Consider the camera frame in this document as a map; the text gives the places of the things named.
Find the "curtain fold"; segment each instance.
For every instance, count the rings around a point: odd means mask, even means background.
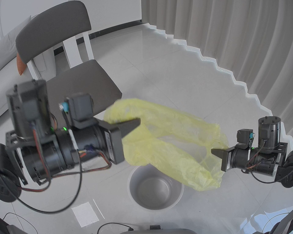
[[[293,135],[292,0],[142,0],[142,21],[233,71]]]

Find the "yellow trash bag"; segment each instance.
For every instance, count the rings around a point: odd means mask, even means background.
[[[104,115],[109,123],[134,118],[141,119],[140,126],[122,140],[129,164],[150,163],[198,191],[220,187],[222,160],[211,149],[227,149],[228,141],[218,124],[139,99],[118,100]]]

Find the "white chair leg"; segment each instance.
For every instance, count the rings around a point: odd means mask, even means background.
[[[63,41],[63,49],[70,68],[82,63],[75,36]]]
[[[27,66],[28,66],[28,69],[29,69],[33,79],[38,80],[41,75],[38,76],[38,74],[40,74],[40,73],[39,73],[39,71],[36,71],[36,68],[35,68],[35,66],[33,64],[33,61],[32,60],[29,61],[27,63]]]
[[[83,37],[84,37],[84,44],[86,45],[86,51],[88,53],[88,59],[91,60],[91,59],[95,59],[93,57],[93,50],[91,48],[91,43],[90,43],[90,39],[88,37],[88,32],[83,32],[82,33]]]

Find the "chair seat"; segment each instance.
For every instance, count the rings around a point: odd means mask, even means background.
[[[89,93],[93,98],[93,111],[98,114],[122,97],[121,91],[96,60],[79,64],[47,81],[49,107],[64,127],[65,121],[59,103],[76,93]]]

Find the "chair backrest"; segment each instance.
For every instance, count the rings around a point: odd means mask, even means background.
[[[83,33],[88,58],[94,59],[89,30],[91,23],[85,5],[80,1],[67,1],[32,19],[16,37],[16,48],[33,78],[38,79],[32,59],[58,43],[63,42],[70,68],[82,63],[75,40],[79,33]]]

